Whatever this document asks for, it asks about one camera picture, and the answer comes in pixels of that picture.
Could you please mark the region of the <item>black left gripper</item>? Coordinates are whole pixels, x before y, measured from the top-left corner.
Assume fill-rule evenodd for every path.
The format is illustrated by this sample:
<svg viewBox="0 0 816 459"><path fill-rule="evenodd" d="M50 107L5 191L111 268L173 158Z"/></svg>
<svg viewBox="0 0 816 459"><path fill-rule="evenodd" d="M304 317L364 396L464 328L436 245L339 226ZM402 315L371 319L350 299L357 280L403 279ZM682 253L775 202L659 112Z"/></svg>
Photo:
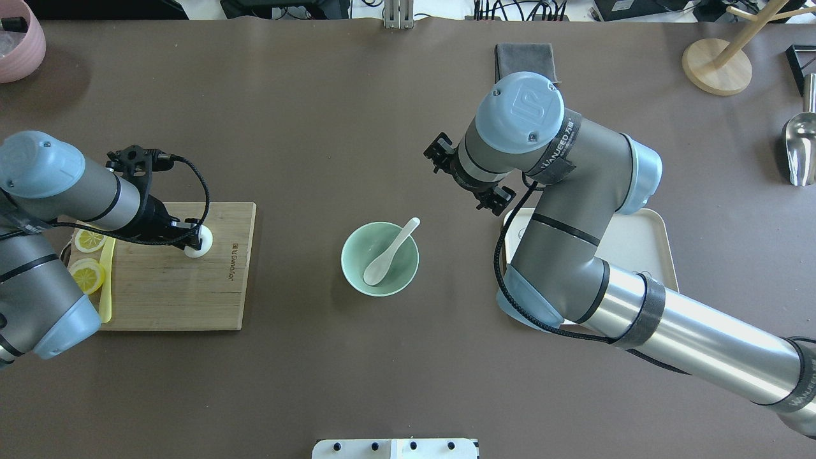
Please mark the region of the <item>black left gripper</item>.
<svg viewBox="0 0 816 459"><path fill-rule="evenodd" d="M132 224L132 238L147 243L166 243L181 237L187 231L197 233L202 226L202 221L195 218L185 219L181 222L181 228L174 226L174 222L180 220L172 217L161 201L149 195L141 216ZM182 251L200 252L204 241L201 235L192 235L172 243L172 246Z"/></svg>

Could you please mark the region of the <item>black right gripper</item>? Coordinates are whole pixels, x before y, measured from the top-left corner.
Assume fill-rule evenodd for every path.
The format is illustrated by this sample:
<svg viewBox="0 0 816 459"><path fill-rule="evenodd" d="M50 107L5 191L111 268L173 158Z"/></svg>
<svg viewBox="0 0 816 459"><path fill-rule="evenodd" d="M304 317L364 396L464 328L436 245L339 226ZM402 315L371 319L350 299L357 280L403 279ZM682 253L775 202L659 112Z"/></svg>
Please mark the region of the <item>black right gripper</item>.
<svg viewBox="0 0 816 459"><path fill-rule="evenodd" d="M516 197L516 192L507 186L492 187L492 174L474 162L465 145L455 149L446 133L439 133L423 156L432 161L434 173L441 170L452 174L460 187L476 194L478 210L488 210L500 217Z"/></svg>

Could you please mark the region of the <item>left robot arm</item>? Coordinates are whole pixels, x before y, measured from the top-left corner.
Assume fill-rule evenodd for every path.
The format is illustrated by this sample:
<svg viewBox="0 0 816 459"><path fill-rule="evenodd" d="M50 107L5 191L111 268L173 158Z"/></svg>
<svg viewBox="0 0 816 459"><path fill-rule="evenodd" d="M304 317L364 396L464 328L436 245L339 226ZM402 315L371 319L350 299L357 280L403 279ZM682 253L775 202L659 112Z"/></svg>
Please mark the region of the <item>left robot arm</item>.
<svg viewBox="0 0 816 459"><path fill-rule="evenodd" d="M100 165L70 143L21 131L1 148L1 362L34 352L52 358L97 332L99 314L52 244L50 228L88 224L97 233L149 246L174 246L190 258L212 247L204 218L172 217L150 193L152 174L187 159L137 145Z"/></svg>

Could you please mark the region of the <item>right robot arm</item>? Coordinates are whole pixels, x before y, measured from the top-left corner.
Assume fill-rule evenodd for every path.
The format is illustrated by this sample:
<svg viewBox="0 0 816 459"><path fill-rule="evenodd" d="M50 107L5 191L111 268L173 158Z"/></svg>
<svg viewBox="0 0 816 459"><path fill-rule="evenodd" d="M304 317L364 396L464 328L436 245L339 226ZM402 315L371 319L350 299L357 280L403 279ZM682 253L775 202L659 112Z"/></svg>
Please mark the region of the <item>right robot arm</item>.
<svg viewBox="0 0 816 459"><path fill-rule="evenodd" d="M511 172L524 175L527 194L540 192L507 266L495 269L508 316L693 375L814 437L805 338L775 336L603 258L614 216L655 194L662 161L653 149L585 119L549 78L523 71L495 82L460 142L441 133L425 157L495 215L515 196L501 186ZM565 321L587 331L569 333Z"/></svg>

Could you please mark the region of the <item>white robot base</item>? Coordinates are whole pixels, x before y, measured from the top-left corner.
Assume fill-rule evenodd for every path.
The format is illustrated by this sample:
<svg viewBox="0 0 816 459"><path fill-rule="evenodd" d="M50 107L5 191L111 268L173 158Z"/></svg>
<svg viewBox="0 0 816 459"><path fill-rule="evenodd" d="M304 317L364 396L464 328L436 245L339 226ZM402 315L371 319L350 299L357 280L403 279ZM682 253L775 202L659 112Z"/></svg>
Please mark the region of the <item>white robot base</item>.
<svg viewBox="0 0 816 459"><path fill-rule="evenodd" d="M392 438L324 439L312 448L312 458L480 458L477 439Z"/></svg>

